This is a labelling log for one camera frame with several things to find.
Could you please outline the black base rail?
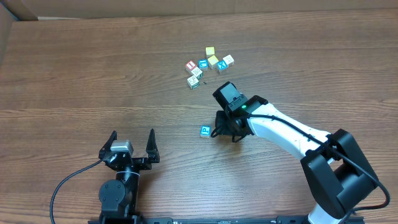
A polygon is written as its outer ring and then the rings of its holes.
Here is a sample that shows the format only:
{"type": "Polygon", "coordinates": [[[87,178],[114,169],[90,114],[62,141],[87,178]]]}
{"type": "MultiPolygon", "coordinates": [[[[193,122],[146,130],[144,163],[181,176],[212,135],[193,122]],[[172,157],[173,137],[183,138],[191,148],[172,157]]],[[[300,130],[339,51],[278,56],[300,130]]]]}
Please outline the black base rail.
{"type": "Polygon", "coordinates": [[[304,224],[305,216],[279,216],[275,218],[219,218],[219,219],[173,219],[134,217],[132,220],[110,221],[110,223],[145,223],[145,224],[304,224]]]}

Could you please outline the wooden block plain picture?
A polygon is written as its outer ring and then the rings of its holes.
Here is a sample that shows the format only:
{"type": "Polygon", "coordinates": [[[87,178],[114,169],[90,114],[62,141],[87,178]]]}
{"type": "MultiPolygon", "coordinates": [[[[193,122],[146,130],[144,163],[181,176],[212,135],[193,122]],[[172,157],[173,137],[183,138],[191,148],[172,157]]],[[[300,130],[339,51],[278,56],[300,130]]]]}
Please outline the wooden block plain picture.
{"type": "Polygon", "coordinates": [[[231,67],[234,65],[234,58],[231,55],[227,55],[223,57],[223,60],[226,62],[228,67],[231,67]]]}

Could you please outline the wooden block green Z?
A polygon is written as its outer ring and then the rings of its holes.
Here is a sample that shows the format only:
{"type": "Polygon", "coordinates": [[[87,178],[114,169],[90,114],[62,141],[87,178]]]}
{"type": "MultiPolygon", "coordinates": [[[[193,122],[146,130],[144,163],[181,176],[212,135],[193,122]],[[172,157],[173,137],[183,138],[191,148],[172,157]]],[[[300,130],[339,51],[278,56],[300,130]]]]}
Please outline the wooden block green Z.
{"type": "Polygon", "coordinates": [[[193,89],[197,88],[200,85],[200,82],[199,82],[199,80],[197,79],[196,76],[192,75],[189,78],[187,78],[187,84],[193,90],[193,89]]]}

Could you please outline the wooden block red I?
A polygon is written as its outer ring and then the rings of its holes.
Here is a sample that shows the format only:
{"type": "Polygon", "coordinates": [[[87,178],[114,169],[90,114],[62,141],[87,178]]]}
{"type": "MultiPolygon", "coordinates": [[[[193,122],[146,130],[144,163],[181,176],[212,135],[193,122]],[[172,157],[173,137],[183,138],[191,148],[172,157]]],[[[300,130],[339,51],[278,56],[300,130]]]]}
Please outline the wooden block red I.
{"type": "Polygon", "coordinates": [[[190,60],[190,61],[188,61],[188,62],[185,64],[185,69],[186,69],[186,71],[187,71],[188,73],[191,73],[192,70],[193,70],[194,68],[196,68],[196,67],[197,67],[197,65],[196,65],[196,63],[195,63],[193,60],[190,60]]]}

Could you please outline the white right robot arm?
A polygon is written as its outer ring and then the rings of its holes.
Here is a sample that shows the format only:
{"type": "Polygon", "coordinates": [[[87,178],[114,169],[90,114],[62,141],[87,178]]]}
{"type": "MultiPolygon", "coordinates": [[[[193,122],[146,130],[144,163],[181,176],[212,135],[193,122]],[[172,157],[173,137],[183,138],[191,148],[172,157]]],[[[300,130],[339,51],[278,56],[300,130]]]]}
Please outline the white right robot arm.
{"type": "Polygon", "coordinates": [[[313,129],[257,95],[250,99],[241,93],[213,96],[222,107],[213,137],[229,134],[238,142],[248,135],[258,136],[300,161],[317,203],[305,223],[348,223],[357,204],[377,187],[376,173],[349,132],[313,129]]]}

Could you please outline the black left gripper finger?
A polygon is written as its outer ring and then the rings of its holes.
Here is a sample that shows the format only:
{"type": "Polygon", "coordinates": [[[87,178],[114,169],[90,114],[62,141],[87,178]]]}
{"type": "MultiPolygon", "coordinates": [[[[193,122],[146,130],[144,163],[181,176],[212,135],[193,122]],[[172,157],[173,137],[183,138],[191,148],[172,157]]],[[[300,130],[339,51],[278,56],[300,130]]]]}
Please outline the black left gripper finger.
{"type": "Polygon", "coordinates": [[[155,131],[154,129],[150,130],[149,138],[147,141],[146,153],[148,155],[148,160],[150,163],[159,163],[160,155],[159,150],[155,141],[155,131]]]}
{"type": "Polygon", "coordinates": [[[103,159],[105,154],[110,151],[112,143],[117,140],[117,132],[113,131],[109,137],[109,139],[105,142],[104,146],[99,150],[99,159],[103,159]]]}

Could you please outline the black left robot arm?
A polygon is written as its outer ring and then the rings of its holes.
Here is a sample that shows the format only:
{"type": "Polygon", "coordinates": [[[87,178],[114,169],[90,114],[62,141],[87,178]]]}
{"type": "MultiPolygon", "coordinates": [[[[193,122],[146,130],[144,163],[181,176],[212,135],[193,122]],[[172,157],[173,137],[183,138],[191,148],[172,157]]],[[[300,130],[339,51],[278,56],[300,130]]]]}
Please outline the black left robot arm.
{"type": "Polygon", "coordinates": [[[151,129],[146,146],[146,157],[134,157],[129,140],[118,140],[113,131],[99,151],[99,158],[107,167],[116,172],[116,177],[106,181],[99,189],[101,213],[99,223],[143,223],[136,211],[140,171],[151,170],[152,164],[160,162],[151,129]]]}

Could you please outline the wooden block yellow far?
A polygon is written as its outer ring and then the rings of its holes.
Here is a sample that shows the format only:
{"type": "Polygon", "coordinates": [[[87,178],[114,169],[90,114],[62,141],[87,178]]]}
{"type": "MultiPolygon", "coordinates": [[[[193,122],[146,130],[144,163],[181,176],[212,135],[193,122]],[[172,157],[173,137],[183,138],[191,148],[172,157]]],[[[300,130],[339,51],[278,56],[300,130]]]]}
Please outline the wooden block yellow far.
{"type": "Polygon", "coordinates": [[[214,47],[206,47],[205,54],[206,54],[206,58],[210,58],[211,56],[213,56],[215,54],[215,48],[214,47]]]}

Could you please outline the wooden block blue L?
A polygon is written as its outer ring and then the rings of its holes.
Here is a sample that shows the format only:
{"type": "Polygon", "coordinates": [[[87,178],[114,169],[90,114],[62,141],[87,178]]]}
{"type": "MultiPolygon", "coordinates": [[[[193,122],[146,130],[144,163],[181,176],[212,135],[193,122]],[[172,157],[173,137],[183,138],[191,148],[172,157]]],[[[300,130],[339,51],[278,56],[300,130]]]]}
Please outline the wooden block blue L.
{"type": "Polygon", "coordinates": [[[198,68],[202,71],[207,71],[208,70],[208,61],[207,59],[201,59],[198,61],[198,68]]]}

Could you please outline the wooden block green side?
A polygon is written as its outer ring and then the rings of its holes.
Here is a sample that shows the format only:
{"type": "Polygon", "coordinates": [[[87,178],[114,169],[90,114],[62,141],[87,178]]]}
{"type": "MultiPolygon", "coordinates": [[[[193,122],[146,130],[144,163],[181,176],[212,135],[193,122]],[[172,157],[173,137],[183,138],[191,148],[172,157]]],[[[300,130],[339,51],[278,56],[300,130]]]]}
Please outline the wooden block green side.
{"type": "Polygon", "coordinates": [[[198,80],[201,79],[201,78],[203,77],[203,71],[202,71],[200,68],[198,68],[198,67],[193,68],[193,69],[191,70],[191,73],[192,73],[192,75],[195,76],[198,80]]]}

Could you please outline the wooden block blue X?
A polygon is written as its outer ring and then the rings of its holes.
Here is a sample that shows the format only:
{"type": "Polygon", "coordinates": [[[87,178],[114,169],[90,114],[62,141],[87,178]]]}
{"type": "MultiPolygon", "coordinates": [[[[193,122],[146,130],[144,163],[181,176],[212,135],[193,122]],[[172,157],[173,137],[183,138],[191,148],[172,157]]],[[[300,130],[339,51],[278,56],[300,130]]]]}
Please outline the wooden block blue X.
{"type": "Polygon", "coordinates": [[[224,60],[220,60],[217,64],[217,71],[219,74],[225,73],[228,69],[228,64],[224,60]]]}

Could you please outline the wooden block plain yellow top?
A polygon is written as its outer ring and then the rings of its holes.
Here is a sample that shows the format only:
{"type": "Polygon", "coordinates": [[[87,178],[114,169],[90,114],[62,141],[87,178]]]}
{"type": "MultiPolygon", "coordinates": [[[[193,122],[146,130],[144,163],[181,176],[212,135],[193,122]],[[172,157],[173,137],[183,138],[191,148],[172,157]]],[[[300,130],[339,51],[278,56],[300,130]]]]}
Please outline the wooden block plain yellow top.
{"type": "Polygon", "coordinates": [[[215,55],[212,55],[211,57],[207,58],[208,61],[208,66],[214,70],[216,68],[216,64],[219,62],[218,58],[215,55]]]}

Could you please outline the wooden block number 3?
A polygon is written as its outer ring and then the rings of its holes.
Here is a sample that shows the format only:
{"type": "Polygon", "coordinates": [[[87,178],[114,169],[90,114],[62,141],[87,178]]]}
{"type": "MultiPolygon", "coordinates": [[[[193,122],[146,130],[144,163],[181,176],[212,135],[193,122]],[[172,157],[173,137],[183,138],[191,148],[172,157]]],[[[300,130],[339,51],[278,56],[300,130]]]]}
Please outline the wooden block number 3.
{"type": "Polygon", "coordinates": [[[210,138],[211,137],[211,127],[210,126],[201,126],[200,137],[201,138],[210,138]]]}

